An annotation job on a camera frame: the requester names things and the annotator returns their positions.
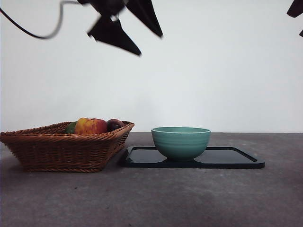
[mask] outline dark red fruit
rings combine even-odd
[[[118,119],[110,119],[107,121],[107,131],[113,131],[124,126],[124,123]]]

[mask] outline black silhouette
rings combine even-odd
[[[159,37],[163,36],[151,0],[78,0],[80,4],[91,4],[101,14],[100,20],[88,32],[96,40],[120,47],[140,55],[141,51],[123,31],[119,19],[113,21],[125,6]]]
[[[294,0],[291,4],[287,14],[291,17],[297,17],[303,13],[303,0]]]

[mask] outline basket rim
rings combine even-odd
[[[69,124],[71,122],[61,122],[56,124],[51,124],[48,126],[38,127],[38,128],[31,128],[31,129],[25,129],[25,130],[18,130],[18,131],[7,131],[7,132],[1,132],[0,137],[44,137],[44,138],[79,138],[79,139],[88,139],[88,138],[106,138],[106,139],[114,139],[116,137],[119,137],[119,135],[123,135],[125,131],[128,129],[132,129],[134,127],[134,123],[129,121],[122,121],[125,125],[119,129],[116,129],[114,131],[106,132],[106,133],[99,133],[99,134],[65,134],[65,133],[54,133],[54,134],[48,134],[48,133],[34,133],[30,132],[27,133],[27,131],[33,131],[33,130],[44,130],[51,127],[60,126],[62,124]]]

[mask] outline black cable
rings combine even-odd
[[[25,32],[26,34],[32,36],[32,37],[35,37],[35,38],[38,38],[38,39],[51,39],[53,38],[54,36],[56,36],[61,28],[61,25],[62,25],[62,20],[63,20],[63,5],[66,4],[66,3],[69,3],[69,4],[79,4],[77,1],[69,1],[69,0],[62,0],[60,2],[60,15],[59,15],[59,20],[58,20],[58,23],[57,23],[57,26],[55,28],[55,30],[50,33],[49,35],[47,36],[39,36],[39,35],[35,35],[27,30],[25,30],[23,27],[21,27],[20,25],[18,25],[12,18],[10,18],[1,8],[0,8],[0,12],[3,13],[3,15],[11,22],[13,23],[17,28],[19,28],[21,31]]]

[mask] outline green ceramic bowl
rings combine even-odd
[[[206,149],[211,131],[189,127],[160,127],[151,130],[158,151],[169,159],[189,161]]]

